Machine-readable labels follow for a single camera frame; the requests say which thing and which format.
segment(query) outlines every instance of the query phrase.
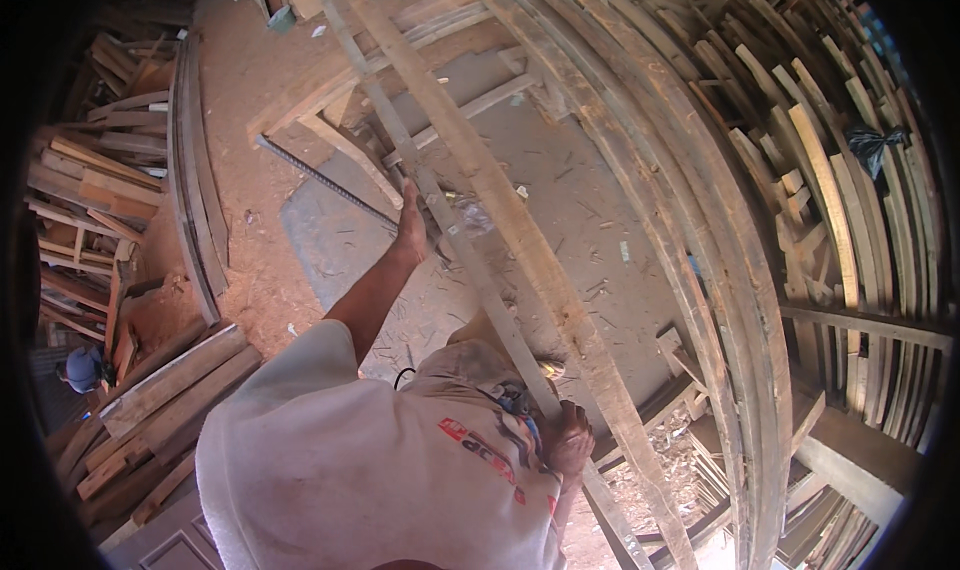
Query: white t-shirt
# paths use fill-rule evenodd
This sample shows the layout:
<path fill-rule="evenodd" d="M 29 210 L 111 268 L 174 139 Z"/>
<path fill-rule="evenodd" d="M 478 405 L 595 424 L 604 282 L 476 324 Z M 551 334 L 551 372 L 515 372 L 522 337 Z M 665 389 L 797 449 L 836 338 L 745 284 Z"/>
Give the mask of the white t-shirt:
<path fill-rule="evenodd" d="M 197 480 L 226 567 L 565 567 L 562 477 L 521 420 L 463 379 L 497 365 L 493 348 L 441 349 L 396 392 L 356 380 L 349 333 L 317 324 L 207 417 Z"/>

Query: black plastic bag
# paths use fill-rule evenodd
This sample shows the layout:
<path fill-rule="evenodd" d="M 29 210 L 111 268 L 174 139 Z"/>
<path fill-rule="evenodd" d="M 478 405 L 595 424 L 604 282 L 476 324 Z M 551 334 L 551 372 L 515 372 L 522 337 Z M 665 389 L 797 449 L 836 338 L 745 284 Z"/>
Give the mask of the black plastic bag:
<path fill-rule="evenodd" d="M 880 132 L 863 124 L 852 126 L 844 133 L 849 150 L 873 180 L 881 174 L 883 147 L 887 144 L 902 143 L 905 135 L 906 132 L 900 126 L 884 137 Z"/>

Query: workshop floor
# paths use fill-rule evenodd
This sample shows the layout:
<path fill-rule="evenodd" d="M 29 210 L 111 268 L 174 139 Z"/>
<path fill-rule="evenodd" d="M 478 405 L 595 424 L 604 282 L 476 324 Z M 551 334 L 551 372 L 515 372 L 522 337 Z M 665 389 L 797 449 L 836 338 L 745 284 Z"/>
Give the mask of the workshop floor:
<path fill-rule="evenodd" d="M 377 0 L 388 13 L 416 0 Z M 339 49 L 330 34 L 312 39 L 318 17 L 299 23 L 285 35 L 263 27 L 262 15 L 251 0 L 199 0 L 196 17 L 201 34 L 200 79 L 210 161 L 230 227 L 229 287 L 218 298 L 223 317 L 236 322 L 249 341 L 270 358 L 298 334 L 320 320 L 324 311 L 377 258 L 389 236 L 371 217 L 345 205 L 318 184 L 270 152 L 251 150 L 245 124 L 294 77 Z M 509 33 L 492 21 L 474 26 L 441 45 L 462 56 L 439 70 L 446 87 L 462 104 L 485 93 L 512 75 L 492 54 L 494 48 L 515 45 Z M 430 58 L 431 48 L 421 54 Z M 426 119 L 393 72 L 383 84 L 412 132 Z M 364 96 L 355 94 L 344 122 L 365 117 Z M 673 291 L 663 276 L 642 227 L 630 210 L 617 181 L 576 120 L 552 122 L 534 108 L 529 97 L 499 103 L 472 120 L 478 132 L 515 186 L 529 193 L 528 206 L 546 239 L 552 243 L 587 309 L 613 353 L 630 395 L 639 404 L 669 375 L 658 355 L 655 337 L 676 326 L 687 334 Z M 292 126 L 276 139 L 294 154 L 384 212 L 390 210 L 359 168 L 313 133 Z M 469 182 L 460 175 L 442 142 L 425 150 L 425 159 L 450 191 L 470 202 Z M 190 286 L 184 275 L 170 210 L 161 209 L 150 226 L 145 256 L 154 276 L 168 275 L 158 297 L 163 311 L 151 306 L 140 322 L 166 324 L 170 334 L 188 321 Z M 558 336 L 516 261 L 498 233 L 478 237 L 504 298 L 517 302 L 518 321 L 535 354 L 566 358 Z M 396 372 L 419 362 L 446 342 L 448 334 L 475 310 L 468 278 L 457 270 L 442 271 L 434 260 L 418 269 L 388 318 L 375 355 L 364 371 L 392 380 Z M 598 430 L 602 417 L 571 364 L 568 378 L 558 381 L 564 396 L 584 403 Z M 676 432 L 685 420 L 677 420 Z M 675 495 L 689 526 L 699 512 L 692 495 L 690 445 L 680 431 L 661 447 L 664 465 L 673 466 Z M 638 532 L 656 531 L 643 522 L 644 506 L 629 472 L 608 476 L 621 503 L 630 506 Z M 564 547 L 571 568 L 613 568 L 616 563 L 593 514 L 583 498 L 567 528 Z"/>

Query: hand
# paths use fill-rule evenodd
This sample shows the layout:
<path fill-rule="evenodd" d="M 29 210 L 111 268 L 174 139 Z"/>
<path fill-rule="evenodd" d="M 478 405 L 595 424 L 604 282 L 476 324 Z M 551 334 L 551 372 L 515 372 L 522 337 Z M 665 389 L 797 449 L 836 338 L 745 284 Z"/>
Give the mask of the hand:
<path fill-rule="evenodd" d="M 572 401 L 560 401 L 562 422 L 559 432 L 543 435 L 546 465 L 563 474 L 564 481 L 582 476 L 584 466 L 594 452 L 594 427 L 587 413 Z"/>
<path fill-rule="evenodd" d="M 403 179 L 403 210 L 400 212 L 400 228 L 393 245 L 409 254 L 415 264 L 421 264 L 433 247 L 426 235 L 426 223 L 417 205 L 420 190 L 410 178 Z"/>

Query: wooden door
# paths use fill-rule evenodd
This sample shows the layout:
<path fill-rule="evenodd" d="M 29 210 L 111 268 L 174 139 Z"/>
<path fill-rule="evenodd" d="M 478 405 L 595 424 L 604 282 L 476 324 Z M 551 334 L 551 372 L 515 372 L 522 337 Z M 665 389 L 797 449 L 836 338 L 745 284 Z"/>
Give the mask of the wooden door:
<path fill-rule="evenodd" d="M 117 570 L 224 570 L 193 491 L 106 554 Z"/>

